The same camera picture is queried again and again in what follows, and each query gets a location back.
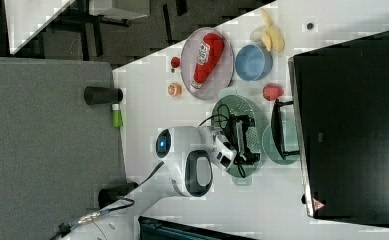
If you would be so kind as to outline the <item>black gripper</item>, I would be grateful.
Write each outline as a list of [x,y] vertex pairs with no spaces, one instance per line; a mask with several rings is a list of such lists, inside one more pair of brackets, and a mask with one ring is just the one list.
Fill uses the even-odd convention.
[[260,160],[260,154],[251,151],[247,141],[247,131],[255,127],[255,120],[248,115],[231,115],[229,118],[231,138],[237,147],[235,160],[238,164],[255,164]]

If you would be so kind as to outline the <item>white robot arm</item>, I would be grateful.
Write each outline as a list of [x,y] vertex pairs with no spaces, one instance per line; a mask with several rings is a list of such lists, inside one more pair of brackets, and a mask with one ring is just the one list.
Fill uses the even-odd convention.
[[155,152],[159,163],[128,194],[110,205],[59,226],[51,240],[139,240],[138,218],[167,197],[202,197],[213,183],[213,168],[246,178],[261,154],[249,142],[255,120],[248,115],[217,114],[212,126],[180,126],[163,130]]

